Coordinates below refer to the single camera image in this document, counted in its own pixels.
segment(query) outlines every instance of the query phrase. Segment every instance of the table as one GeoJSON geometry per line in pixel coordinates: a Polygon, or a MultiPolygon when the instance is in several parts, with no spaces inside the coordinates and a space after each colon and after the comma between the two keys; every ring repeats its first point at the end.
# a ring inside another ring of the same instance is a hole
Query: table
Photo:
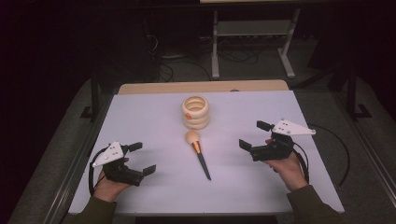
{"type": "MultiPolygon", "coordinates": [[[[142,170],[157,164],[157,171],[145,177],[140,187],[124,191],[116,212],[137,217],[273,215],[291,212],[288,190],[279,176],[238,146],[244,139],[253,146],[263,145],[269,133],[256,128],[256,121],[276,123],[281,118],[305,125],[304,116],[292,91],[282,81],[202,82],[213,85],[195,92],[181,90],[183,83],[129,84],[113,98],[92,157],[108,143],[122,145],[142,142],[143,148],[127,154],[126,164],[142,170]],[[266,91],[271,83],[279,91],[266,91]],[[251,91],[243,89],[250,84],[251,91]],[[157,86],[159,91],[147,93],[157,86]],[[225,91],[235,88],[240,91],[225,91]],[[182,124],[181,103],[191,95],[202,95],[210,104],[211,121],[198,131],[212,176],[207,180],[191,146],[184,140],[188,130],[182,124]]],[[[293,137],[305,149],[310,163],[311,184],[322,200],[338,212],[340,203],[311,136],[293,137]]],[[[100,169],[95,169],[95,177],[100,169]]],[[[79,213],[89,200],[88,166],[81,178],[69,213],[79,213]]]]}

